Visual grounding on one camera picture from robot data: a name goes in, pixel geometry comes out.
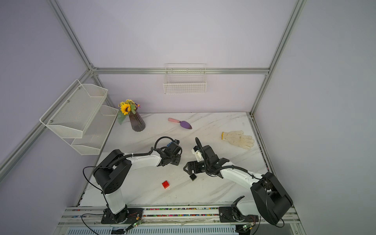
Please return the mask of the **red lego brick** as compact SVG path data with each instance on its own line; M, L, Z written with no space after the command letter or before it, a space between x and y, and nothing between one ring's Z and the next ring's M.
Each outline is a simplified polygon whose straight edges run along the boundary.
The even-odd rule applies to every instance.
M168 181L164 181L162 182L162 186L164 187L164 189L167 189L170 186L170 184Z

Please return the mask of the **black lego brick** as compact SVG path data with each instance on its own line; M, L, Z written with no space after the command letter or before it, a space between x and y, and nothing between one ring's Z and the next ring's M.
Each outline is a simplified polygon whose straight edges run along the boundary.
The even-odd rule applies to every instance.
M191 179L192 181L194 181L196 178L197 178L197 176L196 176L194 173L190 175L190 179Z

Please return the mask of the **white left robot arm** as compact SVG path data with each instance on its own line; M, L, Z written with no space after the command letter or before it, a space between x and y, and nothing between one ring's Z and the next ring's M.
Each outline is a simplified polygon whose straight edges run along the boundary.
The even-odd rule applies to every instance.
M178 140L171 140L167 146L154 145L147 153L125 154L113 150L93 169L93 177L104 196L107 208L104 210L102 224L133 223L141 216L142 209L130 212L122 196L120 187L131 170L145 167L159 167L169 164L179 165L182 148Z

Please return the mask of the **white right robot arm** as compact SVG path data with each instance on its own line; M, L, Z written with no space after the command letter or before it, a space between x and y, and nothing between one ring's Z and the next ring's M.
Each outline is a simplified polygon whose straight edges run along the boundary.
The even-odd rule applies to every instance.
M205 173L210 177L230 180L250 190L252 200L244 201L245 196L240 196L227 207L230 221L241 222L259 214L266 222L277 226L293 206L292 198L273 173L259 174L236 166L226 158L219 158L210 146L195 146L192 153L196 160L188 162L183 168L191 180L194 181L197 174Z

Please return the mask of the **purple garden trowel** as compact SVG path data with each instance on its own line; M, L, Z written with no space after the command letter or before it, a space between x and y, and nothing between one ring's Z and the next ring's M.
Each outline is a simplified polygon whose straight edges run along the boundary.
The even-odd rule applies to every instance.
M185 128L185 129L192 130L192 126L186 121L180 121L180 120L177 120L177 119L174 119L174 118L168 118L168 121L174 122L174 123L179 123L181 127Z

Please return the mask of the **white knit work glove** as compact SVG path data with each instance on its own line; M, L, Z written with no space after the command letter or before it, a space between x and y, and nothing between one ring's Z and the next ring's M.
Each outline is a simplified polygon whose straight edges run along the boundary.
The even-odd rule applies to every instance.
M222 132L221 139L246 150L250 150L255 143L252 136L244 135L243 131Z

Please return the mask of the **dark glass vase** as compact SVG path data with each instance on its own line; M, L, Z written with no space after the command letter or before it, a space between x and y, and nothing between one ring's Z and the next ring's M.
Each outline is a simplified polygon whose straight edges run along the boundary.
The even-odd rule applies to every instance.
M141 117L141 115L138 112L129 113L129 119L130 119L132 129L135 132L141 132L145 129L146 124L145 124L143 118Z

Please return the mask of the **sunflower bouquet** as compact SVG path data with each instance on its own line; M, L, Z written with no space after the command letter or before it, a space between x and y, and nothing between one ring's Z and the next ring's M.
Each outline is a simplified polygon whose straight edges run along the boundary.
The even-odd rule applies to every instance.
M117 114L117 122L122 125L125 118L130 114L135 115L137 109L140 108L140 105L135 103L133 100L127 99L118 104L119 110Z

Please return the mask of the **lower white mesh shelf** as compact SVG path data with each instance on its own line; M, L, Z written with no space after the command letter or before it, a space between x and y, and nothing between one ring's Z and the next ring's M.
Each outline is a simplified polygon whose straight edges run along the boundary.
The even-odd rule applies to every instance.
M99 155L117 118L118 109L103 105L81 139L71 147L80 155Z

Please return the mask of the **white mesh shelf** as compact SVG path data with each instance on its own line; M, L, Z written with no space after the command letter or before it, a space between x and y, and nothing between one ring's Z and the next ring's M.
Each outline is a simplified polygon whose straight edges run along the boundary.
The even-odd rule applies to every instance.
M71 147L80 155L99 155L117 118L118 109L103 105L81 139Z
M74 81L40 118L40 122L62 139L81 139L107 98L108 90Z

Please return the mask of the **upper white mesh shelf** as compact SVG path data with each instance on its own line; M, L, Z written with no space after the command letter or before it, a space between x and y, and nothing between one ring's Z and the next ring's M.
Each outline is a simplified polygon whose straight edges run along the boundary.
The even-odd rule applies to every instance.
M107 98L108 90L74 81L40 118L40 122L62 139L81 139Z

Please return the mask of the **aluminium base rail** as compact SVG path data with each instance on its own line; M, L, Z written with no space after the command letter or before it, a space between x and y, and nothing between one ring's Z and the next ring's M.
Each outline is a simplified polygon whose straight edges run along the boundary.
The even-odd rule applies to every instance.
M259 214L242 222L230 221L220 205L133 206L125 222L107 218L104 207L68 207L55 235L304 235L294 208L277 225Z

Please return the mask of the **aluminium frame post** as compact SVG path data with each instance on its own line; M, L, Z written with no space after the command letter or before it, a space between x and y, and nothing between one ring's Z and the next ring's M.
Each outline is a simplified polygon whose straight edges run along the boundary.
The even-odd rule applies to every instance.
M290 18L289 18L289 20L287 22L285 30L284 30L284 32L282 34L282 37L281 37L281 39L279 41L277 49L276 49L276 51L274 53L274 56L273 56L273 58L271 60L271 63L270 63L270 66L269 66L269 72L264 77L263 83L262 83L262 85L260 87L258 95L257 95L257 97L255 99L255 102L254 102L254 104L252 106L252 109L251 109L251 111L249 113L251 117L253 117L255 115L255 113L256 113L256 111L258 109L260 101L261 101L261 99L262 99L262 97L263 97L263 95L264 95L264 93L266 91L266 88L267 88L267 86L268 86L268 84L269 84L269 82L270 82L270 80L272 78L272 75L273 75L273 73L274 73L274 71L276 69L276 66L277 66L277 64L278 64L278 62L279 62L279 60L280 60L280 58L281 58L281 56L282 56L282 54L284 52L284 49L286 48L286 45L287 45L287 43L289 41L289 38L290 38L290 36L291 36L291 34L293 32L293 28L294 28L294 26L295 26L295 24L296 24L296 22L297 22L297 20L298 20L298 18L300 16L302 10L303 10L303 8L304 8L305 3L306 3L305 0L298 0L295 3L295 6L294 6L293 11L292 11L292 14L291 14L291 16L290 16Z

